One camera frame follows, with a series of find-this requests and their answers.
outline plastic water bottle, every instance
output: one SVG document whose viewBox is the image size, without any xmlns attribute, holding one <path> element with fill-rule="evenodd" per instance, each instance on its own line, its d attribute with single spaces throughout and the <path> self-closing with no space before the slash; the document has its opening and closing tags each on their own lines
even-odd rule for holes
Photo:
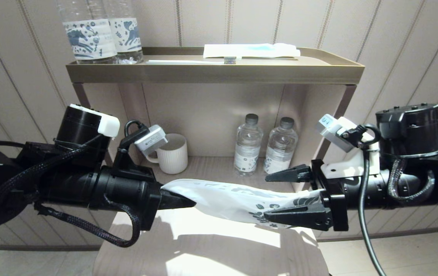
<svg viewBox="0 0 438 276">
<path fill-rule="evenodd" d="M 137 18 L 131 0 L 105 0 L 119 64 L 144 61 Z"/>
<path fill-rule="evenodd" d="M 295 145 L 299 139 L 297 133 L 292 129 L 293 127 L 294 119 L 283 117 L 280 120 L 280 126 L 270 132 L 265 165 L 263 166 L 266 173 L 276 173 L 289 168 Z"/>
<path fill-rule="evenodd" d="M 117 63 L 103 0 L 56 0 L 78 64 Z"/>
<path fill-rule="evenodd" d="M 246 115 L 245 122 L 238 127 L 234 168 L 239 175 L 250 176 L 256 170 L 263 131 L 258 126 L 258 115 Z"/>
</svg>

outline white mug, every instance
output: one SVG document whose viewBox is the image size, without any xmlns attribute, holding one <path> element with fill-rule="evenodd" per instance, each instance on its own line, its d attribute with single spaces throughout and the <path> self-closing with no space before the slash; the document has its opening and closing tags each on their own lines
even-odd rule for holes
<svg viewBox="0 0 438 276">
<path fill-rule="evenodd" d="M 185 136 L 176 133 L 166 134 L 168 143 L 156 150 L 157 158 L 146 156 L 151 163 L 159 164 L 163 173 L 177 174 L 188 166 L 188 148 Z"/>
</svg>

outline wall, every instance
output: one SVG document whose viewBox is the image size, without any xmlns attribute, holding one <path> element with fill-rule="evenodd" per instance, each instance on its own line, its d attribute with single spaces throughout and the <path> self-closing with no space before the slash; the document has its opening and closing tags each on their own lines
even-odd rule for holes
<svg viewBox="0 0 438 276">
<path fill-rule="evenodd" d="M 374 122 L 377 110 L 393 105 L 438 103 L 438 0 L 135 0 L 135 6 L 144 46 L 285 42 L 366 65 L 346 113 L 354 122 Z M 77 102 L 64 67 L 72 60 L 54 1 L 0 1 L 0 140 L 52 141 L 65 105 Z M 86 89 L 120 96 L 113 84 Z M 343 157 L 330 148 L 327 160 Z M 61 208 L 102 227 L 113 217 Z M 434 206 L 366 216 L 373 233 L 438 227 Z M 359 236 L 355 213 L 349 218 L 350 231 L 319 232 L 319 238 Z M 1 246 L 98 244 L 84 231 L 36 216 L 30 206 L 0 226 Z"/>
</svg>

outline wooden shelf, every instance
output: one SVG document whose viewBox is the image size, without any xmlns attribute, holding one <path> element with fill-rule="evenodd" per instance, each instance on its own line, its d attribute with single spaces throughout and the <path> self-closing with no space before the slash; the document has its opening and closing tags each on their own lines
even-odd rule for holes
<svg viewBox="0 0 438 276">
<path fill-rule="evenodd" d="M 185 171 L 178 174 L 166 174 L 159 169 L 158 164 L 144 159 L 142 166 L 151 167 L 156 180 L 166 184 L 175 179 L 196 178 L 210 181 L 236 183 L 257 187 L 275 192 L 294 192 L 290 182 L 266 182 L 266 173 L 263 171 L 264 158 L 258 159 L 258 166 L 254 175 L 243 177 L 236 174 L 233 168 L 234 157 L 189 157 L 189 164 Z"/>
<path fill-rule="evenodd" d="M 299 48 L 299 58 L 250 59 L 235 65 L 66 65 L 73 83 L 256 83 L 256 84 L 358 84 L 364 65 L 320 49 Z M 202 56 L 200 47 L 144 48 L 144 60 L 177 59 L 223 61 Z"/>
</svg>

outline tiled floor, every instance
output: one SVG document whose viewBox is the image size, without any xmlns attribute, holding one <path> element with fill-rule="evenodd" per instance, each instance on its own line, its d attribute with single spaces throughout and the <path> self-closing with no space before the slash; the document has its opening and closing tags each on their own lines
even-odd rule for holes
<svg viewBox="0 0 438 276">
<path fill-rule="evenodd" d="M 374 239 L 388 276 L 438 275 L 438 233 Z M 334 276 L 376 276 L 363 241 L 319 243 Z M 98 253 L 0 250 L 0 276 L 90 276 Z"/>
</svg>

